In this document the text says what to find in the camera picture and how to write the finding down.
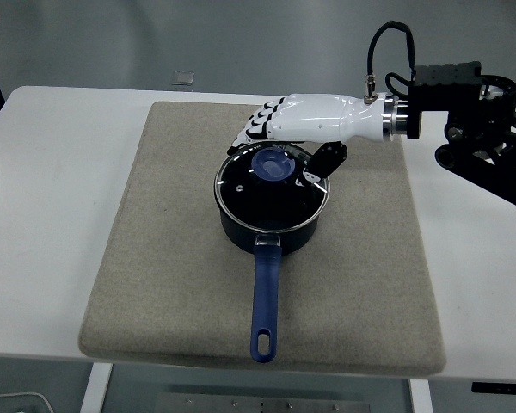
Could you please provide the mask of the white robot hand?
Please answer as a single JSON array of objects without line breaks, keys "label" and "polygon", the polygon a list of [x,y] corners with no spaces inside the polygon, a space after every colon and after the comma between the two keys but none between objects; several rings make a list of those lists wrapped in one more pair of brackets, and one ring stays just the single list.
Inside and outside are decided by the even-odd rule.
[{"label": "white robot hand", "polygon": [[386,94],[372,103],[351,96],[292,94],[267,102],[249,117],[228,153],[262,140],[319,144],[321,147],[296,180],[298,186],[308,187],[328,177],[344,162],[345,143],[350,139],[391,141],[385,100]]}]

